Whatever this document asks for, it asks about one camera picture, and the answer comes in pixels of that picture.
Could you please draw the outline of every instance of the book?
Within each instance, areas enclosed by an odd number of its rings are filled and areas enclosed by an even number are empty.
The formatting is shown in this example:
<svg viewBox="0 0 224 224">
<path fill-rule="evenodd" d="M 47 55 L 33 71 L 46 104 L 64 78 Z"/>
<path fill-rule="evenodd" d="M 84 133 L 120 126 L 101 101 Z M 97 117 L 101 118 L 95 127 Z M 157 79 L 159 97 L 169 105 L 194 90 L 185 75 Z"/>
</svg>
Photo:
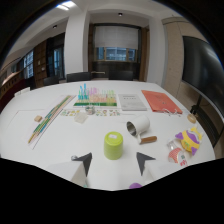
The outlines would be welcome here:
<svg viewBox="0 0 224 224">
<path fill-rule="evenodd" d="M 121 109 L 124 111 L 144 111 L 146 106 L 142 103 L 137 94 L 118 94 Z"/>
<path fill-rule="evenodd" d="M 182 114 L 182 110 L 165 94 L 160 92 L 142 90 L 146 100 L 148 101 L 152 111 Z"/>
</svg>

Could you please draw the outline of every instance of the purple object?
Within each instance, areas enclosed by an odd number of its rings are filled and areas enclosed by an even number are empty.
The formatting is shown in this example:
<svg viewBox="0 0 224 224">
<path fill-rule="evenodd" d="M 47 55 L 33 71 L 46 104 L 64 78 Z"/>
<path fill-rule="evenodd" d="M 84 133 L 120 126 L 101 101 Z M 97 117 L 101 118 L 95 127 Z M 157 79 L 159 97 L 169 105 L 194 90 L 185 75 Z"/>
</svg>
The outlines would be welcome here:
<svg viewBox="0 0 224 224">
<path fill-rule="evenodd" d="M 176 138 L 179 138 L 179 139 L 181 139 L 181 140 L 184 139 L 184 137 L 183 137 L 183 135 L 182 135 L 181 132 L 180 132 L 179 134 L 175 135 L 175 137 L 176 137 Z"/>
<path fill-rule="evenodd" d="M 133 184 L 131 184 L 131 185 L 129 186 L 129 189 L 140 188 L 140 187 L 142 187 L 141 184 L 133 183 Z"/>
<path fill-rule="evenodd" d="M 196 153 L 196 151 L 197 151 L 197 149 L 196 149 L 196 148 L 194 148 L 194 147 L 191 147 L 191 151 L 192 151 L 192 155 L 194 156 L 194 155 L 195 155 L 195 153 Z"/>
<path fill-rule="evenodd" d="M 193 142 L 195 142 L 195 143 L 197 143 L 197 144 L 200 144 L 200 143 L 197 141 L 197 138 L 196 138 L 195 134 L 191 134 L 190 132 L 187 131 L 187 135 L 188 135 L 188 137 L 189 137 Z"/>
</svg>

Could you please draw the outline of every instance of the ceiling light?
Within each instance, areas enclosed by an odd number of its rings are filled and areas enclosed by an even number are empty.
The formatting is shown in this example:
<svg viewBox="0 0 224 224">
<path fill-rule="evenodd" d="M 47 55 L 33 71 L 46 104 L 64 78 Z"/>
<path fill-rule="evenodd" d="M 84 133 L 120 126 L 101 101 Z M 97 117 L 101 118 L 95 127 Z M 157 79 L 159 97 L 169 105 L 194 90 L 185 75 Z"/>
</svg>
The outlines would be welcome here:
<svg viewBox="0 0 224 224">
<path fill-rule="evenodd" d="M 63 10 L 69 10 L 68 7 L 63 6 L 63 5 L 58 5 L 57 8 L 59 8 L 59 9 L 63 9 Z"/>
<path fill-rule="evenodd" d="M 63 5 L 63 6 L 66 6 L 66 7 L 68 7 L 68 8 L 71 8 L 71 7 L 75 6 L 75 3 L 72 2 L 72 1 L 68 1 L 68 2 L 64 2 L 64 3 L 62 3 L 62 5 Z"/>
</svg>

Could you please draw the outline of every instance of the yellow object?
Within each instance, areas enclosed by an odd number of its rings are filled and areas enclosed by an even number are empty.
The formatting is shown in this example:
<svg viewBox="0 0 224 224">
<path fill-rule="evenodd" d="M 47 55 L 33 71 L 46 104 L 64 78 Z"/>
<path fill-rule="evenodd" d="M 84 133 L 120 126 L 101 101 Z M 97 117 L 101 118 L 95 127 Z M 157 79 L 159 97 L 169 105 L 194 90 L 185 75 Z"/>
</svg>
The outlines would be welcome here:
<svg viewBox="0 0 224 224">
<path fill-rule="evenodd" d="M 191 129 L 180 132 L 176 135 L 176 138 L 181 140 L 181 145 L 185 150 L 192 152 L 192 155 L 194 155 L 200 147 L 202 136 L 203 134 L 198 132 L 197 126 L 194 126 Z"/>
</svg>

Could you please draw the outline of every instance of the pink object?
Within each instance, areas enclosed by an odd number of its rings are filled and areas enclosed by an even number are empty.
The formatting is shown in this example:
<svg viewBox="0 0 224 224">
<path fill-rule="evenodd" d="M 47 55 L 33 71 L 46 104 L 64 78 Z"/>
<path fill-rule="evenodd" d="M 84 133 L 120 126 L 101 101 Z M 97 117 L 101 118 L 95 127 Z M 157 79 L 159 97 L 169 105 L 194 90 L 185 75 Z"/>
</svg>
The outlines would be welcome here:
<svg viewBox="0 0 224 224">
<path fill-rule="evenodd" d="M 187 167 L 187 160 L 184 156 L 183 151 L 178 148 L 173 141 L 170 141 L 167 145 L 171 150 L 168 155 L 169 161 L 173 163 L 179 163 L 180 166 Z"/>
<path fill-rule="evenodd" d="M 129 186 L 129 189 L 134 189 L 134 188 L 141 188 L 142 185 L 141 184 L 138 184 L 138 183 L 133 183 Z"/>
</svg>

